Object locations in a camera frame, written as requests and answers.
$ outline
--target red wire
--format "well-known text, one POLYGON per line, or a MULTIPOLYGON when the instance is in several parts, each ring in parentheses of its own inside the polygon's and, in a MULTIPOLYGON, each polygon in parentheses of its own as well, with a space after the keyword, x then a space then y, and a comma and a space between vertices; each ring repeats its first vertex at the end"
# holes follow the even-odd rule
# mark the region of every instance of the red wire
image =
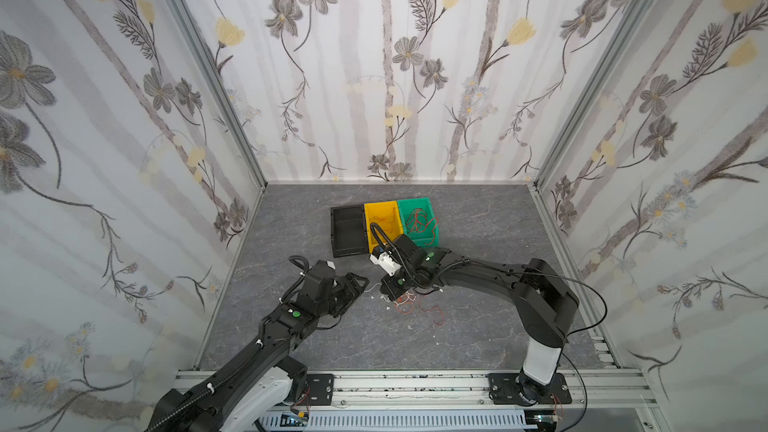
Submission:
POLYGON ((562 420, 565 417, 565 408, 563 408, 563 403, 558 399, 558 396, 555 394, 552 394, 552 401, 554 402, 554 413, 557 414, 558 412, 558 404, 560 404, 560 420, 562 420))
POLYGON ((422 310, 422 312, 431 312, 431 311, 437 309, 437 312, 440 312, 440 318, 442 320, 440 321, 439 324, 437 322, 435 322, 435 319, 433 319, 432 322, 435 322, 435 325, 437 325, 438 327, 442 326, 446 322, 446 316, 443 314, 443 312, 440 309, 439 305, 435 304, 435 305, 433 305, 430 308, 422 307, 422 296, 421 295, 418 296, 418 308, 420 308, 422 310))
POLYGON ((400 312, 401 314, 410 314, 411 312, 413 312, 413 307, 414 307, 414 306, 413 306, 413 302, 409 301, 409 300, 408 300, 408 298, 406 298, 406 300, 404 300, 404 301, 402 301, 402 302, 395 302, 395 308, 396 308, 396 309, 397 309, 397 311, 398 311, 398 312, 400 312), (411 303, 411 308, 410 308, 410 309, 408 309, 408 312, 403 312, 403 311, 401 311, 401 310, 400 310, 400 305, 403 305, 404 303, 407 303, 407 302, 410 302, 410 303, 411 303))

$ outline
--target wall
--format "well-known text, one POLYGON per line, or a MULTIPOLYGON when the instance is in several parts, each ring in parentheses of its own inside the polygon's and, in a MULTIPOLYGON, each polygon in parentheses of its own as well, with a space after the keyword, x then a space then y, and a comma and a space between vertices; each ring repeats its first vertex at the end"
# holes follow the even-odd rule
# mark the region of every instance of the wall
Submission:
POLYGON ((0 24, 0 422, 142 430, 257 190, 163 0, 2 0, 0 24))
POLYGON ((187 0, 269 179, 530 180, 630 0, 187 0))
POLYGON ((543 184, 677 432, 764 430, 768 0, 657 0, 543 184))

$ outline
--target gray marble floor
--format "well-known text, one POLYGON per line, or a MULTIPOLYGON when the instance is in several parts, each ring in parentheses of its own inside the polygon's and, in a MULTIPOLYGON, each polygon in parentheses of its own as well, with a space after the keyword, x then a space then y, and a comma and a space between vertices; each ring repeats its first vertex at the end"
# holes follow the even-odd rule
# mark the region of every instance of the gray marble floor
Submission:
MULTIPOLYGON (((542 258, 562 273, 525 186, 268 186, 200 367, 217 369, 255 337, 259 320, 299 276, 289 255, 305 255, 312 264, 333 260, 340 273, 369 277, 370 287, 381 279, 382 270, 366 255, 332 258, 329 207, 423 196, 440 219, 441 246, 494 262, 542 258)), ((416 307, 401 314, 377 287, 358 299, 339 327, 315 332, 292 355, 310 369, 522 366, 528 336, 512 304, 465 288, 446 288, 422 299, 425 309, 435 304, 445 315, 440 327, 435 325, 439 312, 416 307)), ((574 328, 583 324, 577 315, 574 328)), ((571 336, 565 353, 577 367, 600 368, 587 332, 571 336)))

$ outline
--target loose wire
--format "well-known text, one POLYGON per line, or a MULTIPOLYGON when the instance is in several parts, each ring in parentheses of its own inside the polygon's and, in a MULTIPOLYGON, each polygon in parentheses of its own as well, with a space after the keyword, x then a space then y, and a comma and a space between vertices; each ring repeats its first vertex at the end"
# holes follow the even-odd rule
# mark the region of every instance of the loose wire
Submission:
POLYGON ((440 321, 439 324, 435 321, 435 319, 433 319, 432 322, 434 322, 435 325, 437 325, 438 327, 441 327, 446 322, 446 316, 443 314, 442 309, 440 309, 439 305, 435 304, 435 305, 433 305, 430 308, 422 307, 422 298, 421 298, 421 296, 418 297, 418 308, 420 308, 422 310, 422 312, 431 312, 431 311, 437 309, 437 312, 440 312, 440 317, 441 317, 442 320, 440 321))
POLYGON ((581 415, 579 415, 578 418, 576 419, 576 421, 573 422, 571 425, 569 425, 568 427, 565 427, 564 429, 560 430, 560 432, 565 432, 568 429, 572 429, 573 427, 576 427, 576 424, 581 422, 581 419, 584 418, 584 414, 587 413, 587 386, 584 384, 584 379, 581 377, 581 374, 579 373, 578 369, 576 368, 574 363, 571 361, 571 359, 569 359, 568 356, 565 355, 565 354, 562 354, 562 356, 565 357, 568 360, 568 362, 571 363, 571 367, 574 368, 574 371, 576 372, 576 375, 578 376, 578 379, 581 381, 581 388, 584 389, 584 408, 581 409, 581 415))

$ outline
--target flower stem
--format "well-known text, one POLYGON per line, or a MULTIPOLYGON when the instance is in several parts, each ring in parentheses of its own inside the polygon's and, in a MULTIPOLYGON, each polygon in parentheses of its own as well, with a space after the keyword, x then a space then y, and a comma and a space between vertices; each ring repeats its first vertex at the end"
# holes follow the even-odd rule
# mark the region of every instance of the flower stem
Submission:
POLYGON ((628 168, 628 167, 636 166, 637 164, 639 164, 640 162, 642 162, 642 161, 643 161, 643 160, 645 160, 646 158, 650 157, 650 154, 652 154, 652 153, 654 153, 654 151, 653 151, 653 150, 651 150, 650 152, 648 152, 648 155, 647 155, 646 157, 643 157, 643 158, 641 158, 640 160, 638 160, 638 161, 637 161, 637 162, 635 162, 634 164, 629 164, 628 166, 619 166, 619 167, 617 167, 617 168, 628 168))
POLYGON ((40 127, 45 130, 45 133, 48 134, 48 138, 51 140, 51 145, 53 146, 53 151, 56 152, 56 162, 58 164, 58 177, 56 178, 56 188, 59 188, 62 184, 62 156, 58 153, 58 147, 56 146, 56 141, 53 139, 53 134, 51 134, 51 131, 48 130, 48 128, 43 123, 43 120, 40 120, 40 116, 38 116, 37 113, 34 112, 32 107, 29 105, 29 102, 24 103, 27 106, 27 110, 29 113, 32 114, 35 120, 38 121, 38 124, 40 124, 40 127))
POLYGON ((283 31, 282 30, 280 31, 280 43, 283 44, 283 50, 288 55, 288 58, 290 59, 290 61, 293 62, 293 65, 296 66, 296 68, 299 70, 299 72, 301 72, 301 75, 304 75, 304 69, 302 69, 299 66, 299 64, 296 63, 296 61, 291 56, 290 52, 288 52, 288 48, 286 47, 286 42, 283 40, 283 31))
POLYGON ((60 198, 56 198, 56 197, 47 196, 47 195, 45 195, 43 192, 40 192, 40 191, 39 191, 39 190, 37 190, 36 188, 34 188, 34 187, 30 186, 30 185, 29 185, 29 182, 27 182, 27 181, 25 181, 25 180, 24 180, 24 177, 22 177, 22 174, 18 173, 18 170, 16 170, 16 171, 15 171, 15 175, 16 175, 16 178, 17 178, 17 179, 18 179, 18 180, 19 180, 19 181, 20 181, 22 184, 24 184, 24 185, 25 185, 25 186, 26 186, 26 187, 27 187, 29 190, 33 191, 35 194, 37 194, 37 195, 39 195, 39 196, 41 196, 41 197, 43 197, 43 198, 46 198, 46 199, 48 199, 48 200, 51 200, 51 201, 53 201, 53 202, 58 202, 58 203, 60 203, 60 204, 64 204, 65 206, 75 206, 75 207, 86 207, 86 208, 94 208, 94 207, 93 207, 91 204, 80 204, 80 203, 77 203, 77 202, 70 202, 70 201, 67 201, 67 200, 61 200, 60 198))
POLYGON ((634 135, 634 140, 632 141, 632 157, 634 157, 634 148, 638 144, 638 137, 640 136, 640 131, 642 131, 643 127, 645 127, 645 123, 648 122, 648 119, 650 119, 650 112, 648 112, 648 115, 645 117, 645 120, 643 120, 643 123, 640 124, 640 128, 638 128, 638 133, 634 135))
POLYGON ((421 109, 419 109, 419 110, 417 110, 417 111, 416 111, 416 114, 417 114, 417 115, 418 115, 418 113, 419 113, 420 111, 423 111, 423 110, 424 110, 424 107, 427 107, 427 106, 429 105, 430 101, 431 101, 431 100, 432 100, 432 98, 435 96, 435 92, 437 92, 437 82, 435 82, 435 88, 434 88, 434 89, 432 89, 432 95, 430 95, 430 96, 429 96, 429 99, 428 99, 428 101, 427 101, 427 102, 426 102, 426 103, 425 103, 425 104, 422 106, 422 108, 421 108, 421 109))
POLYGON ((416 66, 413 66, 413 86, 416 88, 416 91, 421 97, 427 98, 422 92, 418 89, 418 85, 416 84, 416 66))
POLYGON ((304 40, 302 43, 299 44, 299 46, 295 49, 293 49, 293 52, 296 52, 298 49, 301 48, 302 45, 306 42, 307 39, 310 38, 310 31, 312 30, 312 4, 310 4, 310 25, 306 28, 306 37, 304 37, 304 40))

